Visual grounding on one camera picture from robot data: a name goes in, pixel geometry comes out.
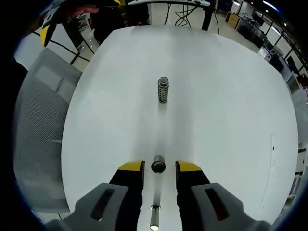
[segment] metal spring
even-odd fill
[[[158,80],[158,100],[161,103],[168,101],[169,80],[166,77],[161,77]]]

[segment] black cable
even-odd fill
[[[166,25],[166,22],[167,22],[167,20],[168,20],[168,18],[169,18],[170,7],[171,7],[171,4],[168,4],[168,12],[167,12],[167,15],[166,15],[166,19],[165,19],[164,25]]]
[[[189,22],[189,20],[188,20],[188,18],[187,18],[187,15],[184,15],[184,13],[186,12],[186,14],[187,14],[188,11],[191,11],[191,10],[189,9],[189,6],[187,5],[187,10],[185,10],[184,5],[183,5],[183,11],[174,12],[174,13],[177,15],[177,17],[179,17],[179,18],[181,18],[181,16],[179,15],[179,13],[183,13],[183,17],[186,17],[186,19],[184,18],[184,19],[178,24],[178,26],[180,26],[181,23],[182,23],[183,21],[185,21],[185,24],[183,24],[183,25],[181,25],[181,26],[185,26],[186,24],[189,24],[189,26],[191,27],[191,24],[190,24],[190,22]]]
[[[184,21],[185,21],[186,24],[187,24],[187,21],[186,21],[186,19],[185,19],[185,5],[183,5],[182,13],[183,13],[182,21],[178,24],[178,26],[180,26]]]
[[[32,32],[32,33],[35,34],[35,35],[37,35],[37,36],[40,36],[39,33],[35,32],[35,31]],[[75,52],[71,51],[70,49],[68,49],[66,46],[64,46],[64,45],[62,45],[62,44],[60,44],[60,43],[58,43],[58,42],[56,42],[56,41],[53,41],[53,40],[50,40],[50,42],[53,42],[53,43],[59,45],[60,47],[63,47],[64,49],[66,49],[67,51],[71,52],[71,53],[74,54],[75,56],[78,56],[80,59],[83,59],[83,60],[85,60],[85,61],[90,62],[89,59],[86,59],[86,58],[84,58],[84,57],[82,57],[82,56],[76,54]]]
[[[219,33],[220,33],[220,30],[219,30],[218,19],[217,19],[217,17],[216,17],[216,8],[215,8],[215,6],[216,6],[216,0],[214,1],[214,16],[215,16],[215,18],[216,18],[217,29],[218,29],[218,34],[219,34]]]
[[[189,27],[192,27],[191,23],[190,23],[189,20],[188,20],[187,15],[186,15],[186,20],[187,20],[187,22],[188,22]]]
[[[198,6],[196,6],[195,8],[191,9],[191,11],[185,15],[185,17],[188,17],[195,9],[197,9]],[[183,19],[183,17],[179,18],[176,22],[175,25],[178,23],[179,20]]]

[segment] gray mesh chair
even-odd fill
[[[13,164],[22,195],[37,212],[68,212],[61,143],[81,72],[49,49],[31,66],[19,91],[13,123]]]

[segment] white table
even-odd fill
[[[166,107],[157,81],[170,82]],[[175,161],[199,165],[270,223],[294,178],[297,126],[282,76],[246,47],[202,30],[139,26],[114,31],[84,71],[66,117],[62,175],[71,212],[125,162],[145,160],[138,230],[148,230],[165,148],[160,230],[180,230]]]

